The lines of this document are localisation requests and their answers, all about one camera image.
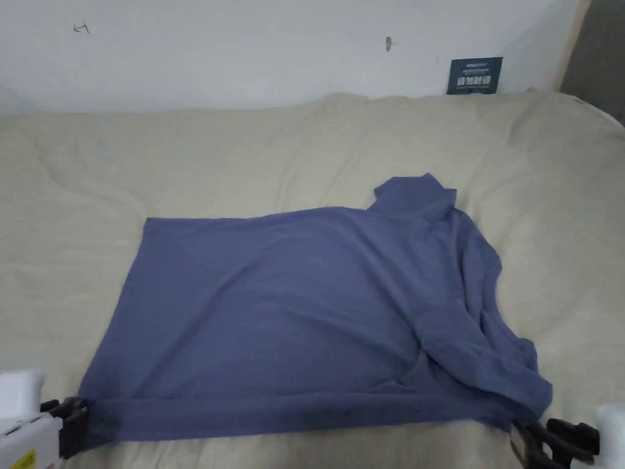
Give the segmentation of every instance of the white wall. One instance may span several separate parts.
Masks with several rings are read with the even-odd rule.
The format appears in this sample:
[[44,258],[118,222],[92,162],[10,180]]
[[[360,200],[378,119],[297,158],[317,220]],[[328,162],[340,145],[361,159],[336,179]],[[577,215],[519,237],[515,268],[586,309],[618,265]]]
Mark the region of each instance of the white wall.
[[[442,94],[454,58],[501,91],[557,81],[579,0],[0,0],[0,113],[249,108]],[[75,33],[83,20],[90,30]],[[389,53],[384,42],[391,36]]]

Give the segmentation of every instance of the beige comforter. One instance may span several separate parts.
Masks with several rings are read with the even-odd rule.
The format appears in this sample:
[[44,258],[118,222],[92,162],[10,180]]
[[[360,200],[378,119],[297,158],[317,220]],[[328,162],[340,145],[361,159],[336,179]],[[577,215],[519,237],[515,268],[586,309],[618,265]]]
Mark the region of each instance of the beige comforter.
[[[555,93],[332,95],[264,111],[0,118],[0,367],[76,392],[147,216],[366,207],[430,172],[502,258],[497,295],[554,384],[547,416],[593,421],[625,400],[625,129]],[[502,468],[477,423],[123,443],[72,466]]]

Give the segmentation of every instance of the bedding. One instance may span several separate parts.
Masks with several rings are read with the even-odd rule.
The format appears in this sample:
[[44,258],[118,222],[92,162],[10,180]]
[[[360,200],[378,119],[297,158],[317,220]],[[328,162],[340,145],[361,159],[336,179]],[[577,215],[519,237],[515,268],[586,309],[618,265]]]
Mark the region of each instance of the bedding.
[[[331,95],[262,111],[0,118],[0,356],[75,395],[148,217],[366,208],[392,176],[435,174],[501,257],[497,303],[554,388],[545,417],[625,400],[625,130],[557,93]],[[502,468],[472,421],[120,443],[90,468]]]
[[149,218],[79,396],[88,441],[473,419],[551,402],[501,321],[497,253],[431,175],[367,210]]

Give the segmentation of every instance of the red mark on wall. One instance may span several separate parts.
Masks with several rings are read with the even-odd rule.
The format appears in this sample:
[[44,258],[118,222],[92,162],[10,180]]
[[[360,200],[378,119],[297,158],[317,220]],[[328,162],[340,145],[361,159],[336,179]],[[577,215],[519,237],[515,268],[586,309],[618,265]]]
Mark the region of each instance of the red mark on wall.
[[87,34],[91,34],[89,32],[89,28],[87,28],[87,23],[85,23],[84,21],[82,22],[82,26],[78,26],[78,25],[74,25],[74,31],[77,33],[81,32],[81,29],[84,29],[85,31],[87,31]]

